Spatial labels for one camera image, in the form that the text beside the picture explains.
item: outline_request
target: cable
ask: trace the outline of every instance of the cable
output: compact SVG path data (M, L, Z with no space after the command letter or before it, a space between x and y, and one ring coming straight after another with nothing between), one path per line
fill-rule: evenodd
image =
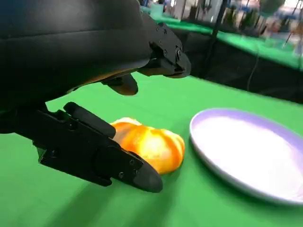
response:
M247 80L247 86L246 86L246 90L247 90L247 91L250 91L251 79L252 79L252 76L254 75L254 72L256 71L256 68L257 68L258 62L259 62L259 56L260 56L260 54L259 54L259 48L257 47L257 49L258 49L258 53L257 53L256 63L255 63L254 68L253 68L252 71L251 71L250 77L249 77L248 80Z

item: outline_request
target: screw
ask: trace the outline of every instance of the screw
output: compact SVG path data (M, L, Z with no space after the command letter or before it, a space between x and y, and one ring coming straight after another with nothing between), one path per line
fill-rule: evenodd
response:
M118 176L119 176L120 179L122 179L123 176L124 176L124 173L123 173L123 172L120 172Z
M56 150L52 150L52 151L51 151L51 157L52 157L52 158L58 157L58 152L57 152Z
M70 122L68 128L69 130L74 131L77 129L77 124L75 122Z

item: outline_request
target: green tablecloth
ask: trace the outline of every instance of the green tablecloth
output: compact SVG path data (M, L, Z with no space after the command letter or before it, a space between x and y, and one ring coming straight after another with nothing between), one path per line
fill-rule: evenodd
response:
M41 166L31 141L0 135L2 227L301 227L303 209L265 204L215 178L195 156L189 121L197 112L232 107L275 120L303 135L303 108L196 78L151 78L136 73L139 93L124 97L99 83L51 101L74 101L108 122L130 116L166 128L186 141L182 167L163 176L159 194L119 182L103 188Z
M174 29L188 30L200 33L212 33L212 29L210 28L187 22L181 22L180 20L174 18L162 17L156 19L156 21L164 22L169 27ZM232 33L225 33L222 31L219 31L217 37L221 41L238 47L244 51L259 55L266 59L276 61L280 64L286 65L294 69L303 70L303 59L300 59L298 54L295 54L293 51L290 51L290 48L282 49L274 47L273 43L275 42L275 40L253 38Z

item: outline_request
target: orange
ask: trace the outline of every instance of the orange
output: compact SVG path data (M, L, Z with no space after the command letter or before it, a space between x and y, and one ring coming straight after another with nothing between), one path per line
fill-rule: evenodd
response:
M148 162L159 174L180 167L185 152L183 139L166 129L142 125L132 118L122 118L111 123L116 129L114 140Z

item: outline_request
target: background table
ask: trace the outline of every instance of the background table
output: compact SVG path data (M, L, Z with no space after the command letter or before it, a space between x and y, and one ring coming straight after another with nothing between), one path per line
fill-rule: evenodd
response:
M178 171L163 177L164 190L151 194L119 182L108 188L94 185L39 165L31 141L0 135L0 226L302 226L302 208L260 202L227 186L201 164L189 141L191 117L213 107L250 111L303 134L301 106L191 77L134 76L139 84L136 96L120 96L97 83L48 106L55 111L74 101L108 122L130 116L180 134L186 142L185 160Z

